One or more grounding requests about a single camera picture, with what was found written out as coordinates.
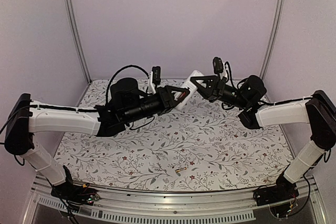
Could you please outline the white remote control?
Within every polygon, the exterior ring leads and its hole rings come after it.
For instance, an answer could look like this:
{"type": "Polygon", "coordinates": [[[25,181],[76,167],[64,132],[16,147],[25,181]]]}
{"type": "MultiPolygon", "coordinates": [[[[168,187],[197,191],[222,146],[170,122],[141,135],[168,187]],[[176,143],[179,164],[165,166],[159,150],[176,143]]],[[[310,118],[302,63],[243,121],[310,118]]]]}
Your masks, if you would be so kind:
{"type": "Polygon", "coordinates": [[[183,99],[182,102],[180,102],[175,108],[177,110],[182,110],[184,106],[187,104],[187,102],[190,100],[190,98],[193,96],[193,94],[197,90],[197,86],[191,82],[191,77],[202,77],[203,74],[198,71],[194,70],[189,77],[185,80],[185,82],[182,84],[181,88],[185,88],[189,90],[189,94],[183,99]]]}

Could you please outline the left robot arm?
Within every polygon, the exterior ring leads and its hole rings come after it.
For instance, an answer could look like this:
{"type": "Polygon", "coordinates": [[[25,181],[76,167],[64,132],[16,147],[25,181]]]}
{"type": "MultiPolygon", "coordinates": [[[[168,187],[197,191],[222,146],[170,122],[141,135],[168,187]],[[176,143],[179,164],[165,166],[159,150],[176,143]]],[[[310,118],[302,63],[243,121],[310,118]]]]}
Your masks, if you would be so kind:
{"type": "Polygon", "coordinates": [[[66,169],[38,143],[36,132],[75,132],[111,137],[125,131],[131,123],[170,112],[190,94],[188,88],[156,87],[150,93],[138,88],[134,78],[122,78],[110,88],[111,99],[93,108],[66,107],[33,101],[23,93],[13,107],[6,125],[4,147],[20,156],[44,175],[67,200],[78,195],[66,169]]]}

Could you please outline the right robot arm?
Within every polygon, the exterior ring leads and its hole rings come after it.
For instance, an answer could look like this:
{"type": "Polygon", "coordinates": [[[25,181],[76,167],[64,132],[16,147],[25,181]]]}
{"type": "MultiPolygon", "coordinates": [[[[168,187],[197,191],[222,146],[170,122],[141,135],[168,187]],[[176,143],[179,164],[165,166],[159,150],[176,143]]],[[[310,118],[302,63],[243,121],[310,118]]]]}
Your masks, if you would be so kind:
{"type": "Polygon", "coordinates": [[[279,176],[277,185],[271,190],[271,196],[276,201],[290,195],[291,184],[313,168],[324,152],[335,146],[335,105],[322,90],[315,91],[310,97],[266,103],[261,99],[267,90],[263,81],[255,75],[244,79],[240,88],[227,85],[225,78],[216,75],[191,77],[190,81],[205,100],[221,101],[224,105],[241,109],[238,117],[248,129],[291,123],[310,125],[310,141],[279,176]]]}

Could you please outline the floral patterned table mat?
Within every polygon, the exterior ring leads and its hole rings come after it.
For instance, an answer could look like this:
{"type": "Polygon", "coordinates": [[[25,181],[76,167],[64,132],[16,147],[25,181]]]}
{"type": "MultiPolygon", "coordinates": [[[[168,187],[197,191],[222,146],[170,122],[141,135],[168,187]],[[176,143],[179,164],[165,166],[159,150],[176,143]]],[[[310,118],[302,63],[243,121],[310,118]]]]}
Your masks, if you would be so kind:
{"type": "Polygon", "coordinates": [[[74,180],[111,187],[211,191],[271,184],[293,159],[287,141],[278,126],[244,128],[238,114],[195,94],[183,110],[138,121],[111,138],[66,133],[55,159],[74,180]]]}

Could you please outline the right aluminium frame post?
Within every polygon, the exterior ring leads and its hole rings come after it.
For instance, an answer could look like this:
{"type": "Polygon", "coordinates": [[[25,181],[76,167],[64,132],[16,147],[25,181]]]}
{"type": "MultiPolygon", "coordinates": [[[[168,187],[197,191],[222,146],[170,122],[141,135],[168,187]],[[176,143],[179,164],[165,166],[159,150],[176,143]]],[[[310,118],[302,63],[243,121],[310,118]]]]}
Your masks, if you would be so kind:
{"type": "Polygon", "coordinates": [[[283,10],[283,7],[284,7],[284,2],[285,2],[285,0],[277,0],[276,1],[276,8],[275,8],[275,13],[274,13],[274,18],[273,18],[273,21],[272,21],[272,27],[271,27],[271,31],[270,31],[270,35],[269,35],[269,39],[268,39],[263,63],[261,65],[260,74],[259,74],[259,77],[262,80],[266,79],[267,70],[268,70],[268,67],[269,67],[270,62],[271,62],[271,56],[272,56],[272,52],[274,50],[274,46],[275,46],[275,42],[276,42],[276,38],[277,38],[279,26],[280,26],[281,14],[282,14],[282,10],[283,10]]]}

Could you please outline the aluminium frame post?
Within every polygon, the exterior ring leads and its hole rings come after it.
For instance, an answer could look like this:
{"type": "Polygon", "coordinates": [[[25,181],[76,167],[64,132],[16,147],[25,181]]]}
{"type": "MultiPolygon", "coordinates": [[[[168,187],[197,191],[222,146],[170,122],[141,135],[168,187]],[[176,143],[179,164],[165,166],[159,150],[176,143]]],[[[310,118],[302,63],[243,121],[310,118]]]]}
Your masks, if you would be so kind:
{"type": "Polygon", "coordinates": [[[76,17],[75,17],[74,5],[72,3],[72,0],[64,0],[64,2],[65,2],[66,12],[67,12],[67,17],[69,20],[70,31],[71,31],[72,38],[73,38],[73,43],[74,43],[75,50],[76,50],[76,53],[79,59],[79,64],[80,64],[85,81],[88,84],[90,84],[92,82],[92,78],[89,72],[87,61],[85,59],[85,54],[84,54],[84,50],[83,50],[80,35],[79,35],[79,30],[77,26],[76,17]]]}
{"type": "Polygon", "coordinates": [[[275,8],[275,13],[274,13],[274,18],[273,18],[273,21],[272,21],[272,27],[271,27],[271,31],[270,31],[270,35],[269,35],[269,39],[268,39],[263,63],[261,65],[260,74],[259,74],[259,77],[262,80],[266,79],[267,70],[268,70],[268,67],[269,67],[270,62],[271,62],[271,56],[272,56],[272,52],[274,50],[274,46],[275,46],[275,42],[276,42],[276,38],[277,38],[279,26],[280,26],[281,14],[282,14],[282,10],[283,10],[283,7],[284,7],[284,2],[285,2],[285,0],[277,0],[276,1],[276,8],[275,8]]]}

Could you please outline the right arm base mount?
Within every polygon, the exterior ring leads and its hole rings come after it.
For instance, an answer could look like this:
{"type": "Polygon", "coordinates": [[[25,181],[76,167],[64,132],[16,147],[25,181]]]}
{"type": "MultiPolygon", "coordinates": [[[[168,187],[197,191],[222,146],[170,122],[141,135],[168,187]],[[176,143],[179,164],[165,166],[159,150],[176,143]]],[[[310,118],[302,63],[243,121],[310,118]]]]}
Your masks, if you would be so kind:
{"type": "Polygon", "coordinates": [[[257,206],[274,204],[299,196],[297,184],[280,182],[271,186],[260,186],[253,191],[253,199],[257,206]]]}

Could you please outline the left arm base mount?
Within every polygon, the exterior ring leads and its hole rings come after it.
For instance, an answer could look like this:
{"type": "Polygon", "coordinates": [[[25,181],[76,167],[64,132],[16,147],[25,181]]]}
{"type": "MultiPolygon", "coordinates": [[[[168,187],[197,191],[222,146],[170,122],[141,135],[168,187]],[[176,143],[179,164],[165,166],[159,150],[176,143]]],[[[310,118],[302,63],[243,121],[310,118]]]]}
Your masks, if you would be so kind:
{"type": "Polygon", "coordinates": [[[58,186],[52,186],[51,195],[76,205],[93,205],[100,199],[98,191],[90,187],[89,183],[75,185],[64,182],[58,186]]]}

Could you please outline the left aluminium frame post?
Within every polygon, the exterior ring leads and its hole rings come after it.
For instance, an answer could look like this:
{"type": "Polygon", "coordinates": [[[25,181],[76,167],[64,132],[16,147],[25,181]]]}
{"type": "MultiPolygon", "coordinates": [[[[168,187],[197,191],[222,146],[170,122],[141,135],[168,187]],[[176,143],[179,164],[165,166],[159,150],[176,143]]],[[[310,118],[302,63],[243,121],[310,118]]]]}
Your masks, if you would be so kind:
{"type": "Polygon", "coordinates": [[[85,59],[85,54],[84,54],[84,50],[83,50],[80,35],[79,35],[79,30],[77,26],[76,17],[75,17],[74,5],[72,3],[72,0],[64,0],[64,2],[65,2],[66,12],[67,12],[67,17],[69,20],[70,31],[71,31],[72,38],[73,38],[73,43],[74,43],[75,50],[76,50],[76,53],[79,59],[79,64],[80,64],[85,81],[88,84],[90,84],[92,82],[92,78],[89,72],[87,61],[85,59]]]}

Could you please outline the front aluminium rail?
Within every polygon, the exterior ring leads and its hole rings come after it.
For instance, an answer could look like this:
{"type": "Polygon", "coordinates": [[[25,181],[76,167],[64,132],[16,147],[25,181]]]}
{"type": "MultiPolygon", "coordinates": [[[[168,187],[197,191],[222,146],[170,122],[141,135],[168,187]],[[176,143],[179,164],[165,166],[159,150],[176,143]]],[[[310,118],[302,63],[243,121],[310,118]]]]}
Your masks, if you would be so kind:
{"type": "Polygon", "coordinates": [[[140,191],[98,186],[93,205],[68,207],[37,176],[24,223],[327,223],[313,177],[297,183],[298,197],[259,206],[254,188],[203,192],[140,191]]]}

